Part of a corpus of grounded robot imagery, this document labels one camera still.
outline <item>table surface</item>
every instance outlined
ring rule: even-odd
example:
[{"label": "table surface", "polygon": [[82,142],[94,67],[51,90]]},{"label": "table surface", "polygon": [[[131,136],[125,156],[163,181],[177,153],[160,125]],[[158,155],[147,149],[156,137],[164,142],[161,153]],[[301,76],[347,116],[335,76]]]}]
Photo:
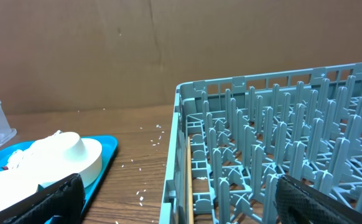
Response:
[{"label": "table surface", "polygon": [[[83,223],[158,223],[172,115],[173,105],[8,115],[17,134],[2,148],[45,138],[57,130],[81,136],[112,135],[119,141],[118,153]],[[207,180],[193,180],[194,192],[207,188]],[[260,205],[254,209],[262,212]],[[255,223],[248,217],[242,220]],[[211,215],[195,216],[195,223],[212,223]]]}]

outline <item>cardboard panel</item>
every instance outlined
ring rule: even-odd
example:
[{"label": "cardboard panel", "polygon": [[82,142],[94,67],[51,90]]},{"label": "cardboard panel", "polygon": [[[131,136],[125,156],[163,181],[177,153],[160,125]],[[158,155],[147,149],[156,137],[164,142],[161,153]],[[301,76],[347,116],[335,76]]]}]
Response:
[{"label": "cardboard panel", "polygon": [[362,62],[362,1],[0,0],[6,113],[171,104],[179,83]]}]

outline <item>blue tray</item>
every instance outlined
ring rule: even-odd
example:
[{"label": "blue tray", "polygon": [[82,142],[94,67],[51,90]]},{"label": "blue tray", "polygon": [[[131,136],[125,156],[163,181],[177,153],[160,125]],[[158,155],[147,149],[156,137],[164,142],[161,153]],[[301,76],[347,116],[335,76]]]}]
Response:
[{"label": "blue tray", "polygon": [[[82,138],[92,138],[99,141],[102,144],[102,170],[97,179],[85,188],[86,192],[86,204],[81,211],[81,217],[83,218],[86,215],[88,207],[90,207],[93,202],[93,198],[98,192],[100,185],[102,184],[105,175],[109,171],[109,167],[113,162],[114,157],[116,156],[116,147],[118,146],[118,140],[113,136],[87,136]],[[0,171],[2,167],[7,165],[7,160],[9,156],[16,151],[17,149],[25,150],[30,147],[34,141],[21,142],[12,146],[9,146],[0,151]]]}]

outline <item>rack base grid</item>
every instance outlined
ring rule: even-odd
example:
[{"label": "rack base grid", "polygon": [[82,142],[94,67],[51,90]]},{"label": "rack base grid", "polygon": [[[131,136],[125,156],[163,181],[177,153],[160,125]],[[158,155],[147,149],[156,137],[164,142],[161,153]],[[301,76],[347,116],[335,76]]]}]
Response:
[{"label": "rack base grid", "polygon": [[362,63],[177,87],[159,223],[275,223],[282,174],[362,213]]}]

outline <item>wooden tabletop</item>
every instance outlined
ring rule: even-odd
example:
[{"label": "wooden tabletop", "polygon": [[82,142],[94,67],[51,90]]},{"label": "wooden tabletop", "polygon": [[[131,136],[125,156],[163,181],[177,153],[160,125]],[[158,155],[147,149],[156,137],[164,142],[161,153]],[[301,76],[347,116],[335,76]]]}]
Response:
[{"label": "wooden tabletop", "polygon": [[118,154],[84,223],[158,223],[172,112],[173,105],[8,115],[17,135],[3,147],[41,139],[57,130],[81,136],[112,135],[119,141]]}]

